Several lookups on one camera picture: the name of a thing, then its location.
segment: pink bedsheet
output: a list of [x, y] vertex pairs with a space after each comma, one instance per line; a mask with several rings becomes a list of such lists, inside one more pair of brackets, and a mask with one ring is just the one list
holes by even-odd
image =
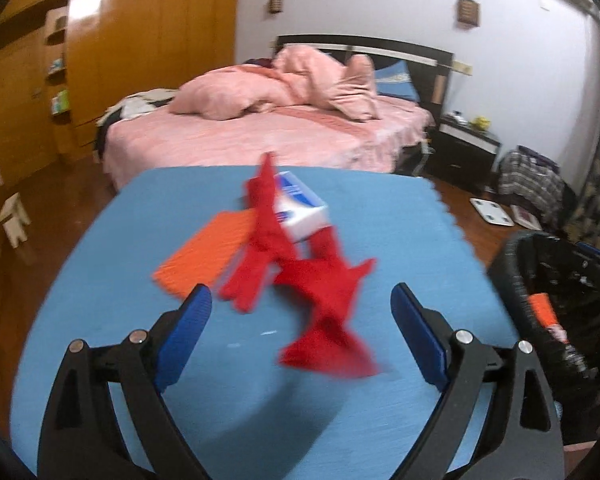
[[163, 107], [110, 127], [104, 170], [120, 189], [152, 168], [254, 166], [262, 153], [275, 152], [279, 166], [387, 173], [402, 146], [424, 138], [432, 117], [408, 101], [380, 96], [376, 103], [382, 119], [367, 123], [308, 105], [228, 121], [171, 114]]

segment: clothes on bed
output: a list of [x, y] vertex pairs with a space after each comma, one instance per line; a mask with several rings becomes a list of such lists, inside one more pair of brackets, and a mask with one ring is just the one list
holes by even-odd
[[264, 68], [273, 68], [273, 60], [270, 57], [251, 58], [243, 63], [244, 65], [258, 65]]
[[155, 88], [146, 92], [138, 92], [137, 94], [128, 95], [123, 99], [120, 99], [116, 104], [107, 108], [107, 111], [96, 123], [98, 126], [102, 126], [107, 118], [115, 111], [121, 109], [121, 116], [123, 119], [131, 119], [138, 117], [155, 110], [155, 102], [161, 102], [166, 99], [173, 99], [176, 95], [177, 90], [167, 88]]
[[116, 105], [108, 108], [107, 112], [96, 123], [98, 131], [96, 133], [95, 149], [100, 160], [104, 155], [107, 132], [112, 124], [153, 112], [171, 102], [174, 94], [175, 90], [158, 88], [125, 97]]

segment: wall sconce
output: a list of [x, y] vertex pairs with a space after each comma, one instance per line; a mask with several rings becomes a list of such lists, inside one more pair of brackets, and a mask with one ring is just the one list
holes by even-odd
[[480, 27], [480, 4], [473, 0], [458, 0], [458, 23]]
[[282, 0], [269, 0], [269, 14], [282, 12]]

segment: wall switch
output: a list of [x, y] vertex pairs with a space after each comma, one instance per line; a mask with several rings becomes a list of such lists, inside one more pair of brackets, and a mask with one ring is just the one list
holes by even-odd
[[474, 67], [471, 65], [467, 65], [467, 63], [463, 63], [461, 61], [454, 61], [451, 66], [451, 70], [454, 72], [459, 72], [464, 75], [473, 75]]

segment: metal screw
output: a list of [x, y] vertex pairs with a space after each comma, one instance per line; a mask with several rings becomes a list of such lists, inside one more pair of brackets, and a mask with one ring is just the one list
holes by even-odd
[[531, 354], [531, 352], [534, 351], [534, 346], [529, 341], [524, 340], [518, 343], [518, 348], [520, 348], [520, 351], [525, 354]]
[[129, 341], [133, 344], [140, 344], [143, 342], [148, 336], [146, 330], [134, 330], [131, 334], [129, 334]]
[[69, 343], [69, 352], [77, 354], [84, 348], [84, 341], [82, 339], [74, 339]]
[[458, 330], [456, 332], [456, 339], [458, 339], [459, 342], [468, 345], [471, 341], [474, 340], [474, 335], [468, 330]]

